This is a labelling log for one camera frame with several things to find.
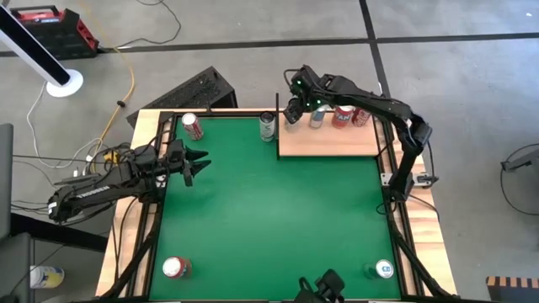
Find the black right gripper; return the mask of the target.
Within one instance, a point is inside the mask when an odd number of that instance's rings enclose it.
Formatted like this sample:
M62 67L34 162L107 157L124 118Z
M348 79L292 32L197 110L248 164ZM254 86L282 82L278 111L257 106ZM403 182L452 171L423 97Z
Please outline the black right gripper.
M333 109L333 97L322 88L322 80L309 66L303 65L291 78L291 98L283 114L289 124L295 124L303 115L304 110L315 110L320 107Z

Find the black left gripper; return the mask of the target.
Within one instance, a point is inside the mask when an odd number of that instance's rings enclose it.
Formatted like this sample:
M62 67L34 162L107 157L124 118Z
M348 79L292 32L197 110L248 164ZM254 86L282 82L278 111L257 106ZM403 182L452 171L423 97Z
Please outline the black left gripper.
M207 151L196 151L184 146L182 141L171 141L164 156L158 155L154 146L145 151L145 170L155 173L181 173L185 169L186 160L190 162L190 175L197 173L211 164L211 160L196 161L208 155Z

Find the blue silver Red Bull can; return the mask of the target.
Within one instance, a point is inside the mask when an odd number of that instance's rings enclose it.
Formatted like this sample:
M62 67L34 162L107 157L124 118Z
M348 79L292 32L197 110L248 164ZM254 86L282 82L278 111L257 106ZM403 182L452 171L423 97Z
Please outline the blue silver Red Bull can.
M369 279L390 279L394 275L394 268L388 260L380 259L374 263L366 264L364 273Z
M323 119L327 111L327 106L322 105L319 108L311 112L309 127L312 129L319 129L323 125Z

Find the orange Fanta can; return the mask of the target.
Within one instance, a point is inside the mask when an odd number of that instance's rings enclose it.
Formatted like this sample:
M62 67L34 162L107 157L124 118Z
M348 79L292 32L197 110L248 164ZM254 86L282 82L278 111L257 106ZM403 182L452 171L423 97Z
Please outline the orange Fanta can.
M334 116L332 118L332 126L335 128L344 128L349 122L355 111L354 106L344 105L334 108Z

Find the Star Wars Coca-Cola can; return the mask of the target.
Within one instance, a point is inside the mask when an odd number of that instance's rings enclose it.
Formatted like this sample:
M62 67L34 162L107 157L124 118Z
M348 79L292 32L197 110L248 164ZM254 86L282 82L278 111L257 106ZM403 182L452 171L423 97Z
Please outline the Star Wars Coca-Cola can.
M362 127L369 121L370 117L370 112L362 108L355 108L355 111L351 118L351 122L356 127Z

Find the red can silver lid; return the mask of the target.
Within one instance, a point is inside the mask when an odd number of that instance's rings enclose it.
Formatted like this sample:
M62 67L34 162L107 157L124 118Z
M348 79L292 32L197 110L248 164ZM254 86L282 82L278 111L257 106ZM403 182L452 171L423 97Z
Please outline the red can silver lid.
M163 274L170 279L187 276L191 272L192 264L187 258L172 256L163 262Z

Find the tall white can green print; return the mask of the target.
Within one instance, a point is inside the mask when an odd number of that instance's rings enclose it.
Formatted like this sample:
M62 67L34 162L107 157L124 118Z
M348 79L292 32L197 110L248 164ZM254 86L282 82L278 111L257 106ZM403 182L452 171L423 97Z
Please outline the tall white can green print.
M264 111L259 116L260 138L262 141L270 142L275 137L275 115L272 112Z

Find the red Coca-Cola can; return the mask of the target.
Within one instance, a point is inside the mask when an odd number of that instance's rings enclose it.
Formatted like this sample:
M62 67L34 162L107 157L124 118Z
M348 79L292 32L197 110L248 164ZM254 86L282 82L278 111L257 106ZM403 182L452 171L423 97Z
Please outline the red Coca-Cola can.
M200 140L204 131L200 125L198 117L194 113L185 113L181 119L184 131L193 141Z

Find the black perforated case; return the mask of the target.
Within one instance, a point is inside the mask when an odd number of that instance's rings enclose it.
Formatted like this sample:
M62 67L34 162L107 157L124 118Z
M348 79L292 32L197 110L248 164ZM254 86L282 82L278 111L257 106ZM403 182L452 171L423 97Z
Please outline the black perforated case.
M237 107L235 89L215 67L210 66L142 109L235 109Z

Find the green table mat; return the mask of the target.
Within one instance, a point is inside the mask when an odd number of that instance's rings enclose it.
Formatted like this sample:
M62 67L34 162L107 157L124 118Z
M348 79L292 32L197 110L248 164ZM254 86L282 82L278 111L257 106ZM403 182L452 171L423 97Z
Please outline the green table mat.
M396 299L398 279L369 279L364 266L392 260L382 188L370 157L277 157L256 119L203 119L187 141L211 164L192 187L168 183L150 296L153 300L288 300L299 278L328 269L347 299ZM170 279L163 262L187 258Z

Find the white stand round base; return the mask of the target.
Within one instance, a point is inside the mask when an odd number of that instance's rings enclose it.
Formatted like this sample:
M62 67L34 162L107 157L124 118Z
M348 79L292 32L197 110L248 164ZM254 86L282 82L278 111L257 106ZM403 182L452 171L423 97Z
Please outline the white stand round base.
M2 4L0 40L45 79L50 96L64 98L82 87L83 75L66 69Z

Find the white yellow wipes canister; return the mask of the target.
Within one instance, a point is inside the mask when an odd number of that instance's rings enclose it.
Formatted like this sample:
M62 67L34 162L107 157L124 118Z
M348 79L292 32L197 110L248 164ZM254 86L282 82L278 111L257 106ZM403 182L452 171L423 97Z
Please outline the white yellow wipes canister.
M65 278L62 268L52 266L31 266L30 267L31 289L54 289L58 287Z

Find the red black tool case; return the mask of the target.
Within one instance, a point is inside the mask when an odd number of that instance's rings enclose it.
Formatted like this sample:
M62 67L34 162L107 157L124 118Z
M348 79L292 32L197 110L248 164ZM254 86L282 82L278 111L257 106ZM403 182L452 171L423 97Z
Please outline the red black tool case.
M55 5L10 8L10 13L59 61L94 58L99 41L80 15Z

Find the dark grey panel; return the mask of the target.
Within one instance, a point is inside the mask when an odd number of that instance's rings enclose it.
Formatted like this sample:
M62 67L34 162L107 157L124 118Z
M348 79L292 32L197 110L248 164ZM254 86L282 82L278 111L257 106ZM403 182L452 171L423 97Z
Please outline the dark grey panel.
M0 125L0 241L10 234L13 176L13 126Z

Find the black orange striped block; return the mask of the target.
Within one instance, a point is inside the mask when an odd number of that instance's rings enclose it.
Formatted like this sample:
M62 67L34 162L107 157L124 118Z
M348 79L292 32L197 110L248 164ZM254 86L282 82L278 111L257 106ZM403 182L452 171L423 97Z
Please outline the black orange striped block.
M539 303L539 279L504 276L486 278L489 297L503 303Z

